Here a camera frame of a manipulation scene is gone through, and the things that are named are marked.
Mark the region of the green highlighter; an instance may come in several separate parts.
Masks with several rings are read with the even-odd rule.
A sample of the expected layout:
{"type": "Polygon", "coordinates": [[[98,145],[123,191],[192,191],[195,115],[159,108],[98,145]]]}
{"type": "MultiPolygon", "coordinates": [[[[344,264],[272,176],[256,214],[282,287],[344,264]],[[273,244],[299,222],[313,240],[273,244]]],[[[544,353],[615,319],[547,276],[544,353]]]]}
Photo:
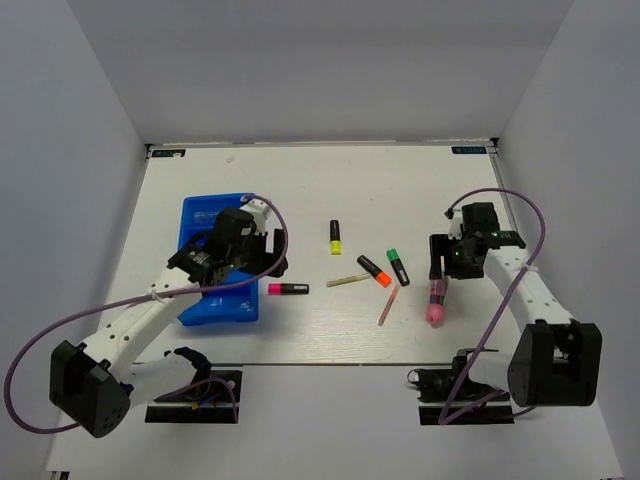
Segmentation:
{"type": "Polygon", "coordinates": [[[408,273],[396,249],[392,248],[386,251],[387,259],[401,286],[406,287],[410,284],[408,273]]]}

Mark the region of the pink highlighter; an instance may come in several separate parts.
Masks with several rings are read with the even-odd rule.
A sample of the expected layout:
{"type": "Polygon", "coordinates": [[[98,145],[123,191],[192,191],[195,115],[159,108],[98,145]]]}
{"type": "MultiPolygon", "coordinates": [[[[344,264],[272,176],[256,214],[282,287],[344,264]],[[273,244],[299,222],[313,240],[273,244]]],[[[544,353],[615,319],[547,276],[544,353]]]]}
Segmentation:
{"type": "Polygon", "coordinates": [[[272,296],[308,295],[310,287],[308,284],[300,283],[270,283],[267,292],[272,296]]]}

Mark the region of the yellow highlighter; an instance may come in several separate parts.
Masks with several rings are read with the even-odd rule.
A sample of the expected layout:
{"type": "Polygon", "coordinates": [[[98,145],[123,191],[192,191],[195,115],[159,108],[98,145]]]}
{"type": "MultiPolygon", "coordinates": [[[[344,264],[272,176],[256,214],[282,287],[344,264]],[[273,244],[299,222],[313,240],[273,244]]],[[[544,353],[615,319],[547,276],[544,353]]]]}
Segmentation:
{"type": "Polygon", "coordinates": [[[340,224],[337,219],[332,219],[329,223],[330,228],[330,253],[332,255],[340,255],[342,253],[340,224]]]}

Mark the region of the pink thin pen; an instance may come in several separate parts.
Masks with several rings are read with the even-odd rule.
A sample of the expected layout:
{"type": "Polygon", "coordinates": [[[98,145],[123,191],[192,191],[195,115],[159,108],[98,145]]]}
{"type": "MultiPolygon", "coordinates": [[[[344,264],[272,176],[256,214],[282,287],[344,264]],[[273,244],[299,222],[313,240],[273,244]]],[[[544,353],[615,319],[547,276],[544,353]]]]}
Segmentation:
{"type": "Polygon", "coordinates": [[[400,290],[400,285],[394,285],[393,290],[391,291],[391,294],[383,308],[383,311],[379,317],[378,326],[383,326],[385,324],[385,321],[390,313],[391,308],[393,307],[393,304],[398,296],[400,290]]]}

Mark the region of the orange highlighter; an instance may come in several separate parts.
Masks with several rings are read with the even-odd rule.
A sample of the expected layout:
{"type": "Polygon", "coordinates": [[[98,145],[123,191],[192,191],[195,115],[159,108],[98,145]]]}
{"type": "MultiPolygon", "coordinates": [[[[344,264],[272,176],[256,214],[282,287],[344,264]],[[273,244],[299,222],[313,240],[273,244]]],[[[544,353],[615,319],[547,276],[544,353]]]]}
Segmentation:
{"type": "Polygon", "coordinates": [[[360,255],[357,263],[383,287],[392,283],[390,276],[365,255],[360,255]]]}

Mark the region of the pink eraser-topped pen case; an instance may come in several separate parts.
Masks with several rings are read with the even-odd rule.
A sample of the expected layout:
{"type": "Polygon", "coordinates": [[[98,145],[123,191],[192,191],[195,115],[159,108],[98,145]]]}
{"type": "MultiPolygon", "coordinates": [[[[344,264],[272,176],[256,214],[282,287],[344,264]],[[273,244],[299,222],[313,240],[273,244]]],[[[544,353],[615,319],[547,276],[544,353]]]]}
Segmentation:
{"type": "Polygon", "coordinates": [[[442,278],[430,281],[429,301],[426,310],[427,322],[435,327],[445,318],[444,301],[448,289],[448,279],[442,278]]]}

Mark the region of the beige thin pen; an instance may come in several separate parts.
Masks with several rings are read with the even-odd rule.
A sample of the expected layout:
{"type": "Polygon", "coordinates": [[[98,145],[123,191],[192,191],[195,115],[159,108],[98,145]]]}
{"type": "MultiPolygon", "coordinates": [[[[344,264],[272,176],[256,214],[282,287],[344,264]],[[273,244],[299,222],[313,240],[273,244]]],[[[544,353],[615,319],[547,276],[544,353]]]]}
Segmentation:
{"type": "Polygon", "coordinates": [[[333,288],[333,287],[337,287],[337,286],[342,286],[342,285],[346,285],[346,284],[351,284],[351,283],[355,283],[355,282],[364,281],[364,280],[367,280],[367,279],[370,279],[370,278],[371,277],[370,277],[370,275],[368,273],[347,276],[347,277],[343,277],[343,278],[327,281],[326,282],[326,287],[327,288],[333,288]]]}

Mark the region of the clear blue-tipped pen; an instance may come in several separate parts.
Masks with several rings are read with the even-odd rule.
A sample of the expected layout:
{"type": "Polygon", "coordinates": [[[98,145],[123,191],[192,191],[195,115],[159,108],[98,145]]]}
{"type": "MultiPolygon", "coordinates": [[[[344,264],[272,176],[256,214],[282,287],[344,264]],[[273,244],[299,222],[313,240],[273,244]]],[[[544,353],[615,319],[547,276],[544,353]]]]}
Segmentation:
{"type": "Polygon", "coordinates": [[[198,225],[209,225],[215,222],[217,213],[216,212],[195,212],[193,214],[193,223],[198,225]]]}

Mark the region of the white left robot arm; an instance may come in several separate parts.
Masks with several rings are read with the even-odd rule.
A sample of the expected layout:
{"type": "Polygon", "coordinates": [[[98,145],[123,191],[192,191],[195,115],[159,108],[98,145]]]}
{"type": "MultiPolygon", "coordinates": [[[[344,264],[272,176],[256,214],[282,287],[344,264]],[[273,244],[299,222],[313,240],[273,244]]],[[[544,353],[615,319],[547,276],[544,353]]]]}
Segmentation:
{"type": "Polygon", "coordinates": [[[211,229],[193,235],[172,255],[140,300],[105,327],[73,345],[57,346],[51,356],[51,402],[95,438],[111,433],[128,411],[151,400],[184,393],[199,399],[211,387],[211,362],[189,347],[142,362],[143,351],[205,294],[228,290],[235,271],[256,281],[286,269],[288,236],[274,232],[267,251],[266,223],[274,208],[264,199],[245,199],[239,208],[218,213],[211,229]]]}

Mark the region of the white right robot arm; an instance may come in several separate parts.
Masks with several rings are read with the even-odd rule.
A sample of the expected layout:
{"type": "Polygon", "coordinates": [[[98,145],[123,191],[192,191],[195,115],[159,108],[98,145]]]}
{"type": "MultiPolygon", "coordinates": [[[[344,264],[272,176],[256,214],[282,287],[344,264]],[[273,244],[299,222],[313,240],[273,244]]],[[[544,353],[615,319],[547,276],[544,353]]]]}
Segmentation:
{"type": "Polygon", "coordinates": [[[586,407],[596,397],[602,334],[565,309],[527,260],[521,236],[501,228],[492,203],[472,203],[450,215],[450,229],[429,238],[427,320],[444,317],[451,279],[489,278],[520,338],[514,350],[461,350],[438,381],[446,395],[477,401],[502,391],[520,407],[586,407]]]}

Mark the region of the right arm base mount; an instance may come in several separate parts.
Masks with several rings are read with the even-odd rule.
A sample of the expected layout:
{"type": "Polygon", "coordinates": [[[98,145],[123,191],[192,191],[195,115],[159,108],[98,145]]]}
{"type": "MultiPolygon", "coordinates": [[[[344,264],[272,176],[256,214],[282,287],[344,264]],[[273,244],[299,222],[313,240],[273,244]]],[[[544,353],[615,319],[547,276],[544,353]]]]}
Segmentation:
{"type": "MultiPolygon", "coordinates": [[[[407,374],[409,386],[418,393],[418,414],[422,426],[438,426],[438,420],[449,396],[453,380],[450,369],[412,369],[407,374]]],[[[463,383],[447,415],[453,415],[467,406],[489,395],[493,389],[470,380],[463,383]]],[[[476,407],[468,413],[454,419],[449,426],[485,426],[514,424],[514,412],[510,396],[502,393],[489,402],[476,407]]]]}

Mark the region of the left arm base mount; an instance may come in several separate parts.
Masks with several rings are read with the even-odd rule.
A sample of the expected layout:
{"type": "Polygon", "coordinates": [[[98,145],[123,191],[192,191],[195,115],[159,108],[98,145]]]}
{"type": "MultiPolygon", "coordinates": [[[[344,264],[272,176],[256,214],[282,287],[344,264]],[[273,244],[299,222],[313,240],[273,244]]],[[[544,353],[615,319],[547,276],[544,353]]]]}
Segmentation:
{"type": "Polygon", "coordinates": [[[147,424],[236,424],[239,420],[242,370],[212,370],[232,389],[219,382],[198,386],[163,401],[151,401],[145,411],[147,424]]]}

